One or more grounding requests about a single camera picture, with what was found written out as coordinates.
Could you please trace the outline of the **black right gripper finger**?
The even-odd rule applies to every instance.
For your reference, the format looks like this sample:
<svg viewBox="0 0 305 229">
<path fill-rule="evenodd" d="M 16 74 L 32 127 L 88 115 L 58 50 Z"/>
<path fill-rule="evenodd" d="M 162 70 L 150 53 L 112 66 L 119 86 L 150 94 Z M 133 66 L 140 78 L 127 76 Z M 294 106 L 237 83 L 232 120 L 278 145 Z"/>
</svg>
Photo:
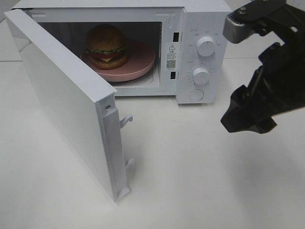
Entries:
<svg viewBox="0 0 305 229">
<path fill-rule="evenodd" d="M 267 35 L 271 29 L 263 19 L 285 5 L 285 0 L 254 0 L 239 7 L 226 16 L 224 37 L 229 42 L 238 44 L 254 33 Z"/>
<path fill-rule="evenodd" d="M 304 106 L 304 74 L 284 73 L 268 82 L 266 70 L 261 66 L 255 70 L 248 86 L 242 85 L 232 93 L 221 123 L 230 133 L 268 133 L 277 126 L 273 116 Z"/>
</svg>

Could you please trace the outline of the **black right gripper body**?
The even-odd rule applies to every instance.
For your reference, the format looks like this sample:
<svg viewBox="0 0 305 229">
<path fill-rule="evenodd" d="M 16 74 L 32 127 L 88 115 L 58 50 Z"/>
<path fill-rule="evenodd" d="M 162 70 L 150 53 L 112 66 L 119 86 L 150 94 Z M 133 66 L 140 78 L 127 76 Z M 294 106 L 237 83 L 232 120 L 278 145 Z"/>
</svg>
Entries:
<svg viewBox="0 0 305 229">
<path fill-rule="evenodd" d="M 286 2 L 255 2 L 252 30 L 260 36 L 273 31 L 284 42 L 259 55 L 266 79 L 304 79 L 305 12 Z"/>
</svg>

